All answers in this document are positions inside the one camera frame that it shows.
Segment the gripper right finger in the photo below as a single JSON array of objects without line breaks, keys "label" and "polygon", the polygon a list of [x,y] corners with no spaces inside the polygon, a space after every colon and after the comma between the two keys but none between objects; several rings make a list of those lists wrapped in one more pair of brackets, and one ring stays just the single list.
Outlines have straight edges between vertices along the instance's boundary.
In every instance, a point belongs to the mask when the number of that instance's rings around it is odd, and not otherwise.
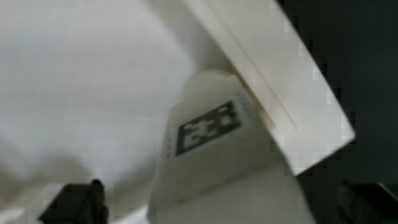
[{"label": "gripper right finger", "polygon": [[339,224],[398,224],[398,184],[341,182]]}]

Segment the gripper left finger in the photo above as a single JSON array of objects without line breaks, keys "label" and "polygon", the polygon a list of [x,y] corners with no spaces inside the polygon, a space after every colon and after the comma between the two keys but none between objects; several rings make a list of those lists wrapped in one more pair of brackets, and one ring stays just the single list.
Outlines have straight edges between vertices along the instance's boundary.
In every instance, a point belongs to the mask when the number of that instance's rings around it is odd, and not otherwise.
[{"label": "gripper left finger", "polygon": [[88,184],[67,184],[37,218],[42,224],[108,224],[104,186],[97,179]]}]

